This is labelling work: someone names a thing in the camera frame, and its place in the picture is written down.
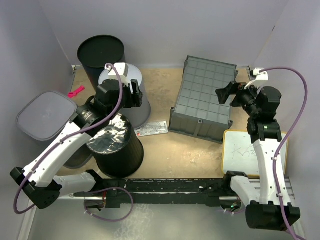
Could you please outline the light grey plastic bucket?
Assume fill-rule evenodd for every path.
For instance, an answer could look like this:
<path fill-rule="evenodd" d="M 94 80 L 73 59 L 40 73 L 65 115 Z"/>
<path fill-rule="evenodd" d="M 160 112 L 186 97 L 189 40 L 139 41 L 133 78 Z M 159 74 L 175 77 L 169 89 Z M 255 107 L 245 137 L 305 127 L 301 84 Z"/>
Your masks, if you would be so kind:
<path fill-rule="evenodd" d="M 115 108 L 113 110 L 99 110 L 99 111 L 102 112 L 106 116 L 111 114 L 112 112 L 120 113 L 128 118 L 128 120 L 131 122 L 133 128 L 137 129 L 137 128 L 141 127 L 143 124 L 145 124 L 147 122 L 147 120 L 149 119 L 149 117 L 151 115 L 151 105 L 148 101 L 148 97 L 147 97 L 147 93 L 146 93 L 146 89 L 145 89 L 145 84 L 143 81 L 143 76 L 142 76 L 141 71 L 136 66 L 134 66 L 132 64 L 127 63 L 127 65 L 128 65 L 127 79 L 129 81 L 129 83 L 131 82 L 132 79 L 137 80 L 139 88 L 140 88 L 141 92 L 143 93 L 141 107 L 118 109 L 120 106 L 122 94 L 123 94 L 123 90 L 121 89 L 119 99 L 118 99 L 118 102 L 117 102 Z M 105 80 L 108 80 L 107 75 L 108 75 L 108 72 L 107 72 L 107 70 L 104 69 L 104 71 L 99 76 L 98 86 L 101 85 Z M 119 86 L 121 87 L 122 81 L 120 78 L 118 79 L 118 82 L 119 82 Z"/>

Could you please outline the grey rectangular plastic crate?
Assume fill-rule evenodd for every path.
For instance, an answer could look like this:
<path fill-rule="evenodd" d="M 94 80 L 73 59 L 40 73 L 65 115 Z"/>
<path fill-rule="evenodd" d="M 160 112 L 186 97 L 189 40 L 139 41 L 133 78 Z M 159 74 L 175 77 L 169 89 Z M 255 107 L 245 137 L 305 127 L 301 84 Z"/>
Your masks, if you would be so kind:
<path fill-rule="evenodd" d="M 221 144 L 233 121 L 231 100 L 220 104 L 216 90 L 226 87 L 237 75 L 235 64 L 187 56 L 176 103 L 170 110 L 168 130 Z"/>

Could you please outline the grey ribbed laundry basket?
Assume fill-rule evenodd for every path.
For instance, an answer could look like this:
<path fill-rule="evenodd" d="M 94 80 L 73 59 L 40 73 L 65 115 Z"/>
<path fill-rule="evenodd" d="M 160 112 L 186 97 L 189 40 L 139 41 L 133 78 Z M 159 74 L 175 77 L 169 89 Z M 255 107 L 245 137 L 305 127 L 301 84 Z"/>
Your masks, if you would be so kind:
<path fill-rule="evenodd" d="M 18 113 L 17 128 L 39 147 L 27 158 L 27 165 L 57 138 L 77 108 L 77 104 L 66 95 L 45 91 Z"/>

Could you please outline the dark blue cylindrical bin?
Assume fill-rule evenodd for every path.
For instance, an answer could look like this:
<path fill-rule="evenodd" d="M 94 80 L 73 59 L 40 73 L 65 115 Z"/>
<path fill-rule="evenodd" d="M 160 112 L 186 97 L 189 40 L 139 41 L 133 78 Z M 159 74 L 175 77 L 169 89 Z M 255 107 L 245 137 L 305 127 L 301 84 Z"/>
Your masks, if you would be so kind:
<path fill-rule="evenodd" d="M 84 68 L 90 83 L 96 89 L 105 64 L 124 63 L 125 46 L 112 35 L 96 35 L 85 40 L 77 50 L 77 58 Z"/>

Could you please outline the black cylindrical bin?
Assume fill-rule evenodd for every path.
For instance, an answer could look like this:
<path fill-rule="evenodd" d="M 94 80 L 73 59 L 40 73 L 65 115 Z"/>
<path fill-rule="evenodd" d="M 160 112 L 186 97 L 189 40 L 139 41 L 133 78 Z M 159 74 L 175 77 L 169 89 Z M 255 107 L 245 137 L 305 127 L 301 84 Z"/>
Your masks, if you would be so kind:
<path fill-rule="evenodd" d="M 110 178 L 126 178 L 143 163 L 144 147 L 127 117 L 117 114 L 86 143 L 100 171 Z"/>

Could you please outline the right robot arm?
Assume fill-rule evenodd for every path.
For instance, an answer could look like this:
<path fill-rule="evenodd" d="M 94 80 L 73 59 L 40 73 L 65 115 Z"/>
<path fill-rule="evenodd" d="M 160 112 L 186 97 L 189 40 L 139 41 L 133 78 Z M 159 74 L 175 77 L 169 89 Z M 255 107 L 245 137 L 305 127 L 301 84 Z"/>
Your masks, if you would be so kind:
<path fill-rule="evenodd" d="M 228 171 L 222 190 L 228 196 L 237 194 L 245 205 L 249 228 L 286 232 L 301 217 L 299 207 L 293 206 L 288 194 L 281 148 L 285 143 L 275 119 L 281 103 L 281 93 L 274 87 L 258 90 L 254 85 L 232 81 L 216 91 L 220 104 L 229 96 L 230 106 L 241 107 L 249 116 L 247 132 L 257 156 L 260 189 L 256 189 L 244 172 Z"/>

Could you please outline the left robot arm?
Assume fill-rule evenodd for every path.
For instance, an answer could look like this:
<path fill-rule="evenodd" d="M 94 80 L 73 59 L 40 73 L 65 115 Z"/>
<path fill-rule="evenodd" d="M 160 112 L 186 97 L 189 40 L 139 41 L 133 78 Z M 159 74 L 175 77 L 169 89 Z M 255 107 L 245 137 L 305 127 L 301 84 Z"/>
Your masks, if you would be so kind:
<path fill-rule="evenodd" d="M 57 176 L 59 169 L 86 145 L 123 108 L 140 107 L 143 93 L 136 79 L 122 83 L 107 79 L 100 84 L 95 95 L 79 106 L 69 122 L 49 147 L 29 165 L 16 167 L 10 176 L 19 185 L 13 200 L 13 210 L 20 215 L 26 210 L 18 210 L 21 192 L 39 209 L 52 205 L 59 197 L 88 192 L 98 196 L 103 191 L 101 178 L 93 170 L 66 177 Z"/>

